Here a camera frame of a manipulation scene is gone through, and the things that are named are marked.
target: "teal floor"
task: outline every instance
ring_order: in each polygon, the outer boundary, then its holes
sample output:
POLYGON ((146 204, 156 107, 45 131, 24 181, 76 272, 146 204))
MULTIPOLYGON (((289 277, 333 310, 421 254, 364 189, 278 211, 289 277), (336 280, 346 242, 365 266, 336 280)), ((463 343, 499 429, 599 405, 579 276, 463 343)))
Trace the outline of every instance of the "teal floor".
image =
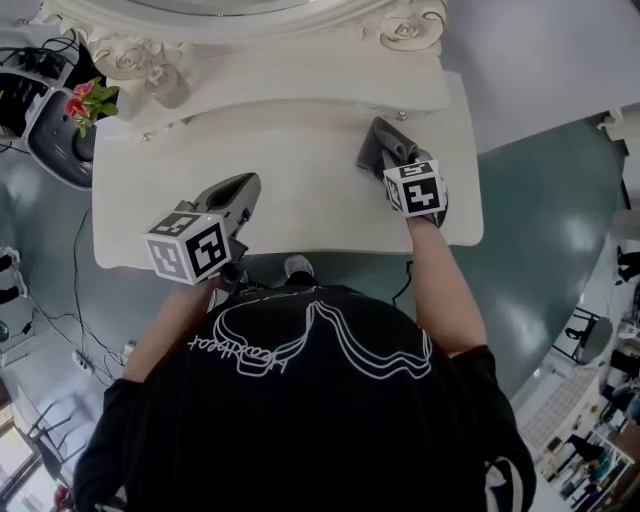
MULTIPOLYGON (((513 395, 561 332, 595 266, 617 204, 620 161, 586 122, 479 160, 484 238, 476 247, 454 248, 454 254, 480 304, 500 383, 513 395)), ((62 185, 30 157, 0 155, 0 245, 22 251, 31 293, 50 315, 75 311, 72 249, 90 201, 89 194, 62 185)), ((83 316, 103 342, 120 351, 142 335, 171 284, 151 272, 99 268, 91 237, 88 222, 78 244, 83 316)), ((273 285, 282 280, 283 259, 253 257, 250 272, 273 285)), ((310 259, 323 283, 346 284, 387 301, 405 280, 406 257, 325 253, 310 259)), ((399 305, 413 315, 410 290, 399 305)), ((0 307, 0 319, 14 332, 29 314, 24 304, 0 307)), ((79 335, 72 320, 60 328, 79 335)), ((88 347, 102 360, 97 345, 88 347)), ((29 371, 28 361, 20 363, 20 372, 29 371)))

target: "black t-shirt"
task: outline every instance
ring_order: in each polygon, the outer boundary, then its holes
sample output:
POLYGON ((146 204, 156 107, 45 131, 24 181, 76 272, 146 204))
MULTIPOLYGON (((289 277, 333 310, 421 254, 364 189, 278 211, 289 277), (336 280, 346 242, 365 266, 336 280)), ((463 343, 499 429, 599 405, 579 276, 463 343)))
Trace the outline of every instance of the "black t-shirt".
POLYGON ((486 347, 449 359, 386 303, 290 286, 227 301, 105 392, 79 510, 122 485, 134 511, 526 510, 535 476, 486 347))

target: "white table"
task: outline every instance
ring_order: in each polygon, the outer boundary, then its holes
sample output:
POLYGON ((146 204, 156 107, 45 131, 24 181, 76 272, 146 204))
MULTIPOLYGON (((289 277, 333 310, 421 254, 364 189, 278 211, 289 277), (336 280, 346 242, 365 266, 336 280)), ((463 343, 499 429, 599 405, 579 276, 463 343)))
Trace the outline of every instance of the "white table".
MULTIPOLYGON (((483 223, 473 129, 460 76, 446 78, 451 107, 395 124, 440 161, 450 197, 445 238, 474 245, 483 223)), ((347 104, 268 102, 201 114, 149 144, 101 138, 98 130, 96 261, 151 268, 141 233, 180 200, 245 172, 262 180, 255 215, 240 234, 252 254, 410 252, 405 221, 384 187, 355 166, 373 117, 347 104)))

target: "chair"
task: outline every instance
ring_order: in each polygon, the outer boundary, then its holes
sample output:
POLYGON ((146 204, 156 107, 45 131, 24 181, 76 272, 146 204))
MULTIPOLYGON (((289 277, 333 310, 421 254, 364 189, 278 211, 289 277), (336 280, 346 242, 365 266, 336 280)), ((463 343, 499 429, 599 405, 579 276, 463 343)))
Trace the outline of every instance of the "chair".
POLYGON ((55 444, 55 442, 53 441, 53 439, 51 439, 51 436, 49 434, 55 431, 57 428, 64 425, 65 423, 68 423, 69 421, 71 421, 71 418, 73 417, 73 415, 71 414, 65 419, 49 427, 40 426, 40 423, 44 421, 46 414, 51 410, 51 408, 54 405, 55 405, 55 402, 49 405, 49 407, 47 407, 44 410, 44 412, 38 417, 36 422, 31 426, 29 431, 26 434, 23 434, 23 436, 26 438, 27 441, 31 442, 35 446, 35 448, 38 450, 38 452, 40 453, 40 456, 42 457, 42 463, 45 469, 47 470, 47 472, 49 473, 49 475, 51 476, 51 478, 53 478, 54 480, 58 479, 68 485, 68 482, 65 482, 65 479, 62 476, 62 467, 68 461, 73 459, 78 453, 84 450, 86 443, 83 444, 80 448, 75 450, 70 455, 67 455, 66 457, 62 456, 62 454, 60 453, 60 448, 62 448, 62 445, 65 443, 70 432, 67 432, 66 434, 64 434, 61 437, 60 442, 58 444, 55 444))
POLYGON ((575 318, 587 321, 585 329, 578 331, 567 327, 564 331, 569 339, 578 342, 575 349, 569 354, 555 345, 553 348, 576 363, 584 365, 589 364, 602 354, 613 334, 613 324, 608 318, 595 315, 586 309, 576 307, 576 311, 581 314, 574 311, 575 318))

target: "window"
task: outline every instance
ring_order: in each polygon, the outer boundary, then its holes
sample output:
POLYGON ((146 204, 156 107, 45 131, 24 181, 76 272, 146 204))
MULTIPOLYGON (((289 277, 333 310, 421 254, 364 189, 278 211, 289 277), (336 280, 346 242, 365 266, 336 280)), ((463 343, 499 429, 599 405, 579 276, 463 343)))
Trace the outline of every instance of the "window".
POLYGON ((40 454, 13 421, 0 427, 0 510, 49 512, 56 487, 40 454))
POLYGON ((5 430, 0 436, 0 489, 33 454, 14 426, 5 430))

